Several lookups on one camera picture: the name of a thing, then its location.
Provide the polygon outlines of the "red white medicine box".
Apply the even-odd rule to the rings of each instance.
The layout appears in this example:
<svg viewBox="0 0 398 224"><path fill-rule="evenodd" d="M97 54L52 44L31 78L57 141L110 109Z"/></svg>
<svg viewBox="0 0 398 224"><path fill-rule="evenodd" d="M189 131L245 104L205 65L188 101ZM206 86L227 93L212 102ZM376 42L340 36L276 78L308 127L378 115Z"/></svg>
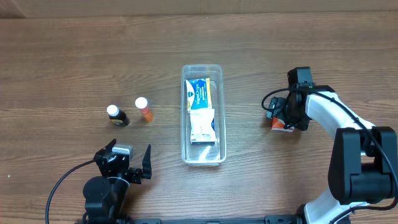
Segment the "red white medicine box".
<svg viewBox="0 0 398 224"><path fill-rule="evenodd" d="M294 131L294 127L290 127L290 128L285 129L284 126L285 126L285 123L281 119L279 119L279 118L273 118L272 119L271 130L273 130L273 131L285 131L285 132L290 132L290 133Z"/></svg>

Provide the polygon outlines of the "white blue medicine box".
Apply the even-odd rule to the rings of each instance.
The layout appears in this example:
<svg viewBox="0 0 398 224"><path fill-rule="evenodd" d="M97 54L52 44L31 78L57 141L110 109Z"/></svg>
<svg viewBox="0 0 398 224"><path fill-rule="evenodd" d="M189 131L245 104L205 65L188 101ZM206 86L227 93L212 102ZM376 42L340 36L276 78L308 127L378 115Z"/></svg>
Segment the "white blue medicine box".
<svg viewBox="0 0 398 224"><path fill-rule="evenodd" d="M190 142L192 144L216 141L214 117L214 109L202 108L190 111Z"/></svg>

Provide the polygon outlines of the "blue yellow VapoDrops box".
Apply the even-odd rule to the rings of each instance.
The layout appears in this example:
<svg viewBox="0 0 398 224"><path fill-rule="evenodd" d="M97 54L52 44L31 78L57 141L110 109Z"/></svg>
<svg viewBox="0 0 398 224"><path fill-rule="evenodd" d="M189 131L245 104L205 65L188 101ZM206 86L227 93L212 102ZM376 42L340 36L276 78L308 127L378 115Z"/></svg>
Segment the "blue yellow VapoDrops box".
<svg viewBox="0 0 398 224"><path fill-rule="evenodd" d="M187 88L187 111L212 109L210 79L185 80Z"/></svg>

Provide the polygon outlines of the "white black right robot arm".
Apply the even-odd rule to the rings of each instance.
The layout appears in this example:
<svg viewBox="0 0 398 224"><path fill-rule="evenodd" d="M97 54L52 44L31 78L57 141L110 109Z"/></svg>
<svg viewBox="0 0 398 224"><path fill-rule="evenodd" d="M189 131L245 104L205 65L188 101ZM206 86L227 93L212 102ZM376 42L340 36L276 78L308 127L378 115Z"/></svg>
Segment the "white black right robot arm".
<svg viewBox="0 0 398 224"><path fill-rule="evenodd" d="M309 67L288 72L289 95L283 113L287 126L308 129L315 120L333 138L328 188L303 206L304 223L348 221L356 210L380 210L397 205L397 134L360 118L327 85L313 82Z"/></svg>

